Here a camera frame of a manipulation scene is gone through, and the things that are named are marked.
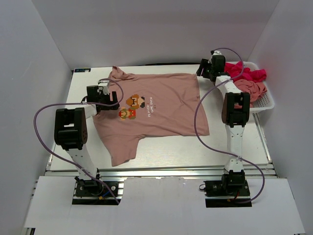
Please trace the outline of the dusty pink t shirt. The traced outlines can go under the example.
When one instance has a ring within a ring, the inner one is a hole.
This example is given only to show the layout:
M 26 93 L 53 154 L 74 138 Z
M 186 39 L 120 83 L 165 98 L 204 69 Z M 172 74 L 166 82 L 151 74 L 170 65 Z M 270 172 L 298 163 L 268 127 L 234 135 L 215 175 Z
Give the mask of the dusty pink t shirt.
M 112 166 L 134 159 L 144 137 L 209 135 L 195 74 L 133 74 L 114 66 L 109 78 L 110 91 L 124 97 L 118 110 L 102 111 L 93 123 Z

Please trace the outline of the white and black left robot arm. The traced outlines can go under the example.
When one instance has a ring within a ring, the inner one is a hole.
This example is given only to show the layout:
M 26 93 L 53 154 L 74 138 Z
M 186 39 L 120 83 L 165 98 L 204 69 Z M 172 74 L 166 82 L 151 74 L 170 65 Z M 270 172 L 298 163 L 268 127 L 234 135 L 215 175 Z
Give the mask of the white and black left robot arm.
M 118 110 L 117 93 L 109 91 L 109 82 L 87 87 L 87 104 L 74 109 L 56 110 L 54 140 L 71 157 L 79 172 L 76 181 L 86 187 L 92 195 L 103 191 L 100 173 L 87 150 L 88 130 L 86 120 L 101 111 Z

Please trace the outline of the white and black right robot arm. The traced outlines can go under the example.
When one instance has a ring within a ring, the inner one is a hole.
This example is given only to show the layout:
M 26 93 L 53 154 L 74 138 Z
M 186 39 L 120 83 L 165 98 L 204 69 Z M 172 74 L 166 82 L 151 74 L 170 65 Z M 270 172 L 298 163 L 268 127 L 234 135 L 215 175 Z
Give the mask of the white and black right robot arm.
M 218 50 L 209 60 L 202 59 L 197 75 L 208 78 L 223 98 L 222 122 L 227 135 L 227 154 L 222 178 L 205 182 L 206 195 L 236 197 L 247 186 L 242 161 L 243 133 L 249 120 L 250 94 L 242 92 L 224 71 L 226 60 Z

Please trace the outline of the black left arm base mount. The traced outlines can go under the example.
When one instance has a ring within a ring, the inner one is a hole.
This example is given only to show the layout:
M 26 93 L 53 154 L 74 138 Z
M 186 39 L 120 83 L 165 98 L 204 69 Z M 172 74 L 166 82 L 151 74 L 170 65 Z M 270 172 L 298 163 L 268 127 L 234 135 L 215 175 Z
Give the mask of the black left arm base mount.
M 120 203 L 121 195 L 118 181 L 104 181 L 118 202 L 103 184 L 95 182 L 96 184 L 92 185 L 93 181 L 89 181 L 89 185 L 86 183 L 87 181 L 76 181 L 72 205 L 118 206 Z

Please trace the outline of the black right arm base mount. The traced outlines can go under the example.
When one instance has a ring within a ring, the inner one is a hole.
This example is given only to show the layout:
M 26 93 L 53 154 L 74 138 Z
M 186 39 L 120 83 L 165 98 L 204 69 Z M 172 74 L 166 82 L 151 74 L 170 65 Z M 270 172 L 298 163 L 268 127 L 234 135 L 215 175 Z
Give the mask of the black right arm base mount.
M 250 191 L 247 180 L 241 186 L 226 186 L 222 180 L 204 181 L 199 185 L 199 191 L 205 195 L 207 208 L 249 208 Z

